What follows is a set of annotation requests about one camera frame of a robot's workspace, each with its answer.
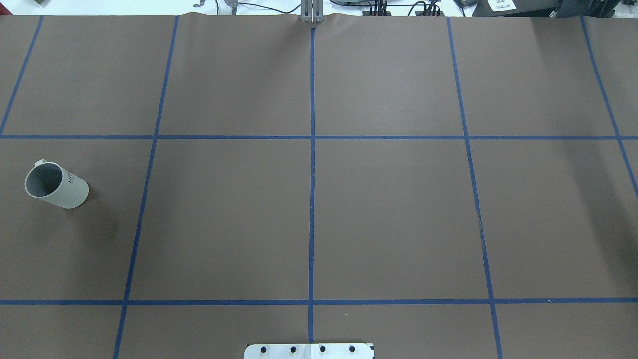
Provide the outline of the aluminium frame post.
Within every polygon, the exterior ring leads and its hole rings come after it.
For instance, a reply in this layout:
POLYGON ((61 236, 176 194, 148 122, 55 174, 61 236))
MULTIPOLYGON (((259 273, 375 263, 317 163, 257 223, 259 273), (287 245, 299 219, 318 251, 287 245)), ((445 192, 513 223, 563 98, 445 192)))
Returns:
POLYGON ((301 0, 299 16, 301 23, 322 23, 325 20, 323 3, 323 0, 301 0))

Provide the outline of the brown paper table cover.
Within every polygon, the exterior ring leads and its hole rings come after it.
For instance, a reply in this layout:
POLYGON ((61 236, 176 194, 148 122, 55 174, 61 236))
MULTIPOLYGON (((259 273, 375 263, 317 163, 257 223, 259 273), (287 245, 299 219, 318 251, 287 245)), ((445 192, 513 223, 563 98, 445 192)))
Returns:
POLYGON ((2 16, 1 357, 307 342, 635 359, 637 20, 2 16))

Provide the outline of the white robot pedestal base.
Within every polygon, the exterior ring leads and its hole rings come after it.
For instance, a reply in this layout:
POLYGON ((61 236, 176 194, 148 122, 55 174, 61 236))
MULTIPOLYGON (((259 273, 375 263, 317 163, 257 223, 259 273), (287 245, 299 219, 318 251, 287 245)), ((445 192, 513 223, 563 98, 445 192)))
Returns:
POLYGON ((244 359, 374 359, 369 343, 282 343, 253 344, 246 347, 244 359))

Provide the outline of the white mug with handle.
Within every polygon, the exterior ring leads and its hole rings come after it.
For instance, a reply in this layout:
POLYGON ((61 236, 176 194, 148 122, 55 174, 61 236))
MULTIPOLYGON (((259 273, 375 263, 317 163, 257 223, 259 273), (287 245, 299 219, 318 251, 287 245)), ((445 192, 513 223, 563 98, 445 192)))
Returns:
POLYGON ((90 188, 86 181, 56 162, 40 159, 23 182, 32 198, 63 209, 74 209, 86 202, 90 188))

